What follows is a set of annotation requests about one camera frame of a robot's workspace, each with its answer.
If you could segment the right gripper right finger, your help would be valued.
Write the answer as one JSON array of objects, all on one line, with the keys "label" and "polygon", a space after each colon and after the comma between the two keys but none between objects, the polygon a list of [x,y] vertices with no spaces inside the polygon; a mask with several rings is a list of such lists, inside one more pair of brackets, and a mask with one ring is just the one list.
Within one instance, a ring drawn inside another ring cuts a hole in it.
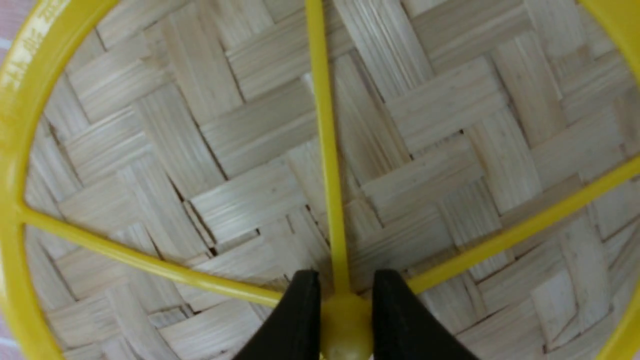
[{"label": "right gripper right finger", "polygon": [[476,360],[427,310],[395,269],[378,269],[372,288],[375,360]]}]

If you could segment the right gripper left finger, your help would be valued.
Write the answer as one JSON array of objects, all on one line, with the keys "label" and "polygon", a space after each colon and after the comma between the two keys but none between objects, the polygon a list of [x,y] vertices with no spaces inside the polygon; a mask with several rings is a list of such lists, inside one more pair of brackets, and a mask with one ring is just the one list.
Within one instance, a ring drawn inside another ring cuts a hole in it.
[{"label": "right gripper left finger", "polygon": [[295,272],[281,301],[236,360],[318,360],[322,294],[313,269]]}]

